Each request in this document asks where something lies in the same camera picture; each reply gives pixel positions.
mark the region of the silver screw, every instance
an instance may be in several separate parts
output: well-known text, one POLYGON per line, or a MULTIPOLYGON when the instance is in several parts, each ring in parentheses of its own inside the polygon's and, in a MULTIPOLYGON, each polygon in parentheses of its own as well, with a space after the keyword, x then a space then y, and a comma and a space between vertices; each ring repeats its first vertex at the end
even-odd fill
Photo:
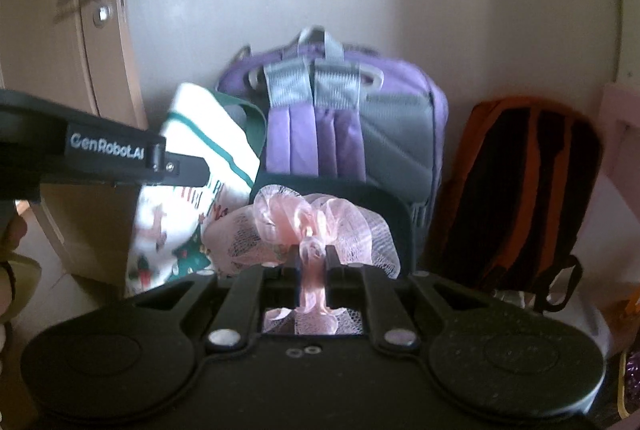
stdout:
POLYGON ((285 354, 290 358, 302 358, 305 355, 302 349, 287 349, 285 354))
POLYGON ((220 347, 236 346, 241 339, 240 333, 233 329, 218 329, 209 333, 209 341, 220 347))
POLYGON ((418 336, 408 329, 391 329, 385 333, 385 341, 396 347, 411 347, 418 336))
POLYGON ((318 347, 316 345, 310 345, 305 347, 305 354, 320 354, 322 352, 322 347, 318 347))

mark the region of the green bag handle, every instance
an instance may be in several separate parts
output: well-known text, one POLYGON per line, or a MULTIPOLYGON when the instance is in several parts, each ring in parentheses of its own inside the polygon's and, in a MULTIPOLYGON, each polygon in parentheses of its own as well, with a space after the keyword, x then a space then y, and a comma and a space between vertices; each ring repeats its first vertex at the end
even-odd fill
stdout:
POLYGON ((255 155, 260 158, 262 155, 262 149, 267 139, 267 121, 264 118, 264 114, 253 103, 249 103, 235 96, 229 96, 223 92, 212 90, 213 97, 222 106, 238 105, 242 108, 246 114, 246 123, 244 125, 244 133, 246 134, 246 140, 254 151, 255 155))

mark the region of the door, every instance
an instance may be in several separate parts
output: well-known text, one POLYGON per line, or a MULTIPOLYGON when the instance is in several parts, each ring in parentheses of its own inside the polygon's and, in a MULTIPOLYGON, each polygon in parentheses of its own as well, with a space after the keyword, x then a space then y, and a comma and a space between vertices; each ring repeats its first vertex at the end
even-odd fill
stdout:
MULTIPOLYGON (((146 128, 126 0, 0 0, 7 89, 146 128)), ((137 190, 43 185, 34 211, 69 272, 121 284, 137 190)))

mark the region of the floor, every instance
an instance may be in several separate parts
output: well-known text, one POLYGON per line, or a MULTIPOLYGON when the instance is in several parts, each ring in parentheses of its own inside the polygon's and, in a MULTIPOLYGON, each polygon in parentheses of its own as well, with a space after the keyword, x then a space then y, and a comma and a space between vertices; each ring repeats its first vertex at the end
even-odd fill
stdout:
POLYGON ((42 266, 38 289, 20 315, 12 322, 7 346, 1 355, 0 413, 2 430, 21 430, 35 417, 36 410, 20 379, 19 360, 27 342, 45 328, 93 311, 117 299, 116 288, 65 272, 31 210, 23 214, 28 232, 19 254, 42 266))

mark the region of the christmas print bag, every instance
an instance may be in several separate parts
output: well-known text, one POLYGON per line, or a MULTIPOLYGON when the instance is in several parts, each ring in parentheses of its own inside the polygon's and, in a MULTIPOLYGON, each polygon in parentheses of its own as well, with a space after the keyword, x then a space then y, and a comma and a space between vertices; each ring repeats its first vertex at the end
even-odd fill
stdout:
POLYGON ((249 203, 266 123, 250 103, 181 84, 161 134, 169 152, 207 161, 209 183, 203 188, 142 187, 127 259, 127 296, 190 273, 215 272, 201 233, 249 203))

